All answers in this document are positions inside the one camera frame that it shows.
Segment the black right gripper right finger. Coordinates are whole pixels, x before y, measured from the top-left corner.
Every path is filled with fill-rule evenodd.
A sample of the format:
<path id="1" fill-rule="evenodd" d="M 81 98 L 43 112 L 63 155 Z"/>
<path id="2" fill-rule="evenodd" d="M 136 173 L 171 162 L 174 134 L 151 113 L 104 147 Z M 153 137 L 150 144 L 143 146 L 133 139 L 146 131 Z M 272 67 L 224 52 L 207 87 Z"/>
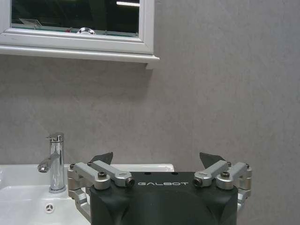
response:
<path id="1" fill-rule="evenodd" d="M 221 156 L 204 152 L 199 153 L 204 170 L 194 173 L 193 185 L 197 188 L 209 187 L 215 181 L 217 188 L 238 189 L 237 212 L 244 208 L 245 201 L 251 196 L 252 168 L 247 163 L 237 162 L 232 165 Z"/>

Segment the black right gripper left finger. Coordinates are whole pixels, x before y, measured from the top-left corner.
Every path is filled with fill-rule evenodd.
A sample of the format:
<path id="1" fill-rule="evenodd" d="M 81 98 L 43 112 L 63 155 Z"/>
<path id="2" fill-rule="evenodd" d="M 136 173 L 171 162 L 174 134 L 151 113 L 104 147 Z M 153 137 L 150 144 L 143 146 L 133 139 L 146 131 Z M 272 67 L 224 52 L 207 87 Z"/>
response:
<path id="1" fill-rule="evenodd" d="M 96 155 L 87 163 L 71 164 L 67 170 L 68 195 L 75 201 L 77 210 L 85 217 L 91 217 L 90 204 L 87 200 L 89 192 L 82 189 L 94 187 L 106 190 L 111 182 L 121 188 L 131 188 L 135 179 L 130 172 L 122 171 L 110 165 L 113 153 Z"/>

